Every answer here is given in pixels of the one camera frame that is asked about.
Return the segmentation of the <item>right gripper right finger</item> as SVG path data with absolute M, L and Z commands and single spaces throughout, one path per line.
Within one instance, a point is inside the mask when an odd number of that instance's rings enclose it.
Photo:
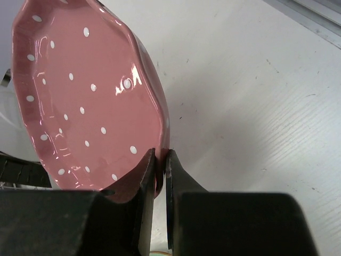
M 187 173 L 174 150 L 167 154 L 165 176 L 168 248 L 173 255 L 185 255 L 187 236 L 198 222 L 193 213 L 198 204 L 190 199 L 207 190 Z

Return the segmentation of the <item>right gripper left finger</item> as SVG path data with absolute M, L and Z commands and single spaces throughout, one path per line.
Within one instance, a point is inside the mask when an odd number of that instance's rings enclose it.
M 114 216 L 110 217 L 110 247 L 115 255 L 149 255 L 155 195 L 155 149 L 107 189 Z

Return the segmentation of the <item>mint green flower plate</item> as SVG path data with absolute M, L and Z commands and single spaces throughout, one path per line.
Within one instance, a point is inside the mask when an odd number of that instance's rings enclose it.
M 172 256 L 171 250 L 151 250 L 149 256 Z

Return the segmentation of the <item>pink polka dot plate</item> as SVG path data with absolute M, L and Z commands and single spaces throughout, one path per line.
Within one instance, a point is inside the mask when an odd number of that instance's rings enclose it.
M 11 75 L 31 143 L 59 188 L 107 188 L 154 149 L 160 193 L 164 91 L 142 42 L 101 2 L 25 1 Z

